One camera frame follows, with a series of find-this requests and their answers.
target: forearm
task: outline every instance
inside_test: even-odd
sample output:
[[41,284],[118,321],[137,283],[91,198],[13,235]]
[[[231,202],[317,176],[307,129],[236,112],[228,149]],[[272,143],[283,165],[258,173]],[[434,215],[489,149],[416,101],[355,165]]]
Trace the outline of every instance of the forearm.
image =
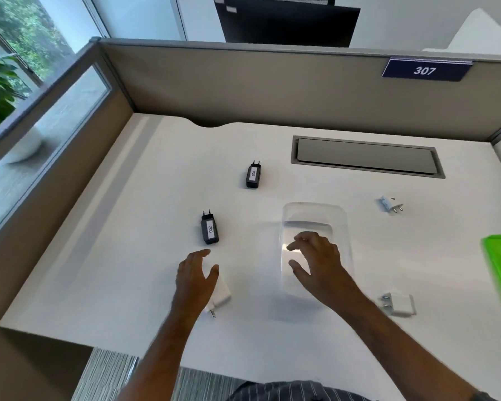
[[366,299],[340,316],[377,358],[407,401],[470,401],[477,390]]
[[195,319],[169,313],[117,401],[169,401]]

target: desk number sign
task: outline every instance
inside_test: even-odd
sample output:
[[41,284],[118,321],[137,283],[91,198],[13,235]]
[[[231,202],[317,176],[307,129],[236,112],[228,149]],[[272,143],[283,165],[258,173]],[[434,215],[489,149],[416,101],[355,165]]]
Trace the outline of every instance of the desk number sign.
[[459,82],[471,66],[473,66],[473,62],[465,60],[390,58],[382,76],[396,79]]

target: floor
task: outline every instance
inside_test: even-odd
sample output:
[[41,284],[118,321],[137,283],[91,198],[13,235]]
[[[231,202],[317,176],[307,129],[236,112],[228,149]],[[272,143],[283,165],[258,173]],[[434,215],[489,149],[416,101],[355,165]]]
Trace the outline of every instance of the floor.
[[[127,383],[139,359],[94,349],[72,401],[112,401]],[[224,401],[243,380],[181,367],[171,401]]]
[[97,72],[93,68],[87,70],[36,123],[43,137],[37,152],[17,163],[7,163],[7,158],[0,161],[0,222],[106,91]]

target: cubicle partition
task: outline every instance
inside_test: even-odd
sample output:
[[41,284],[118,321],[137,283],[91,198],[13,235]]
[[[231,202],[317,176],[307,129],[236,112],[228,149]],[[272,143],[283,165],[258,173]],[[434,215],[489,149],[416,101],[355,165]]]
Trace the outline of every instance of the cubicle partition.
[[[473,66],[459,82],[383,78],[392,56]],[[0,159],[92,67],[107,91],[0,221],[0,318],[134,112],[501,139],[501,57],[96,38],[0,126]],[[0,399],[70,399],[88,355],[0,330]]]

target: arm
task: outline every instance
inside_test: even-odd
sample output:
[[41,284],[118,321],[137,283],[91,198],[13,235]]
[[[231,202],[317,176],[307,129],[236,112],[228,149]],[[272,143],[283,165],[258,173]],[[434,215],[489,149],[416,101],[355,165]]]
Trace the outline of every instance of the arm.
[[358,288],[341,266],[338,247],[314,232],[295,236],[310,274],[289,261],[301,284],[358,334],[407,401],[470,401],[478,391],[423,349]]
[[219,265],[212,267],[207,278],[202,274],[202,258],[209,253],[209,249],[190,253],[180,263],[171,311],[116,401],[171,399],[187,338],[210,300],[219,276]]

